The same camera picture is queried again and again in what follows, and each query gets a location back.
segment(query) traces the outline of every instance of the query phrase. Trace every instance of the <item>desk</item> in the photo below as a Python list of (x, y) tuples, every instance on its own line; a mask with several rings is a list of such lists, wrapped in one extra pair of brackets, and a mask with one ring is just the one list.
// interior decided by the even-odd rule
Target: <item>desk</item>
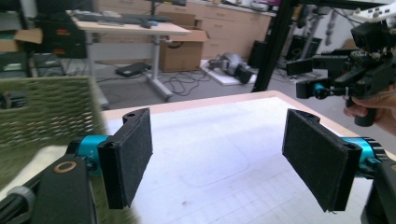
[[(111, 133), (136, 108), (105, 111)], [(361, 223), (372, 181), (355, 178), (346, 212), (323, 213), (282, 156), (288, 108), (277, 91), (151, 105), (153, 156), (133, 201), (139, 223)]]
[[(187, 35), (190, 31), (176, 26), (172, 23), (159, 22), (158, 26), (151, 29), (140, 27), (140, 25), (125, 24), (123, 26), (101, 25), (96, 22), (78, 21), (74, 19), (78, 29), (85, 31), (87, 38), (87, 53), (89, 69), (95, 77), (94, 61), (99, 60), (121, 60), (121, 59), (152, 59), (151, 75), (148, 76), (149, 83), (167, 100), (173, 95), (158, 80), (158, 63), (160, 58), (160, 35)], [(93, 33), (118, 33), (134, 35), (152, 35), (152, 43), (93, 43)], [(104, 95), (100, 97), (101, 105), (107, 105), (108, 101)]]

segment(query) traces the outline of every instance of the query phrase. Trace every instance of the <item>cardboard box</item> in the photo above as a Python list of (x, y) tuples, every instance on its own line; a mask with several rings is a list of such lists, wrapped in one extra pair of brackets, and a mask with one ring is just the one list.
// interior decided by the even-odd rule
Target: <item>cardboard box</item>
[(0, 52), (15, 52), (21, 49), (21, 42), (41, 44), (41, 29), (0, 31)]
[(194, 27), (195, 15), (160, 12), (170, 17), (172, 23), (191, 32), (188, 35), (170, 35), (172, 43), (161, 43), (160, 69), (164, 72), (200, 70), (204, 42), (208, 39), (204, 30)]

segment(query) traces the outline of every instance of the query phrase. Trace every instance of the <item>gray floor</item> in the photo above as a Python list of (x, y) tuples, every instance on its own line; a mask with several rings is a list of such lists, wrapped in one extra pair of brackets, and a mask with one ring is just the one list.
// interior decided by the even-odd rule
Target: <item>gray floor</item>
[[(122, 77), (114, 74), (114, 66), (103, 66), (97, 70), (97, 81), (101, 90), (110, 102), (109, 109), (118, 109), (131, 106), (139, 105), (154, 105), (154, 104), (165, 104), (167, 103), (161, 95), (159, 95), (154, 89), (152, 89), (147, 83), (147, 79), (142, 77), (122, 79)], [(281, 91), (288, 96), (296, 99), (295, 97), (295, 84), (294, 80), (290, 80), (284, 76), (281, 76), (281, 70), (276, 70), (270, 81), (268, 90)], [(178, 82), (165, 83), (169, 88), (175, 88), (175, 91), (182, 92), (181, 95), (175, 94), (168, 102), (179, 102), (188, 101), (194, 99), (217, 97), (224, 95), (240, 94), (251, 92), (253, 84), (247, 85), (234, 85), (234, 86), (222, 86), (218, 82), (209, 77), (205, 77), (201, 73), (195, 74), (165, 74), (161, 75), (161, 81), (169, 81), (170, 77), (180, 76), (192, 76), (195, 79), (200, 78), (202, 81), (199, 83), (193, 81), (192, 83), (183, 84), (183, 87)], [(191, 79), (183, 78), (184, 81), (191, 81)], [(357, 133), (360, 136), (368, 136), (377, 140), (386, 150), (389, 150), (396, 154), (396, 148), (394, 143), (396, 142), (395, 137), (390, 135), (375, 126), (369, 128), (362, 128), (356, 126), (353, 123), (353, 119), (347, 117), (343, 113), (344, 101), (341, 97), (328, 97), (324, 100), (317, 99), (296, 99), (304, 105), (318, 111), (320, 114), (334, 120), (335, 122), (343, 125), (349, 130)]]

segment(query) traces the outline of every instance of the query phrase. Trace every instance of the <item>woven basket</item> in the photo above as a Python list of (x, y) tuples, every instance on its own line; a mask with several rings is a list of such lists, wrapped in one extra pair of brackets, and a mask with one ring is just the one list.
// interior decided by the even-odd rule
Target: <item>woven basket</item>
[[(0, 79), (0, 92), (23, 92), (27, 106), (0, 109), (0, 189), (46, 146), (67, 146), (79, 135), (104, 134), (89, 77)], [(107, 210), (101, 179), (92, 179), (100, 223), (131, 223), (129, 209)]]

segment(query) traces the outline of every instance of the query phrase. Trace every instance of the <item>table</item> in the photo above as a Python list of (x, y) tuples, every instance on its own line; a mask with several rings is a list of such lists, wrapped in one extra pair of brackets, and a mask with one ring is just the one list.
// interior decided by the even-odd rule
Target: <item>table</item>
[[(110, 133), (142, 107), (105, 111)], [(278, 91), (149, 108), (154, 154), (133, 201), (139, 223), (361, 223), (372, 181), (355, 178), (346, 211), (323, 213), (281, 155), (288, 108), (356, 136), (312, 109)]]
[[(159, 22), (157, 26), (146, 29), (140, 25), (124, 24), (123, 26), (102, 25), (97, 22), (78, 21), (74, 19), (78, 29), (85, 31), (89, 69), (95, 77), (94, 61), (121, 59), (152, 59), (149, 83), (167, 100), (173, 95), (158, 80), (158, 63), (160, 58), (161, 35), (187, 35), (190, 31), (168, 22)], [(93, 43), (93, 33), (116, 33), (133, 35), (152, 35), (152, 43)], [(99, 91), (101, 105), (108, 105), (105, 96)]]

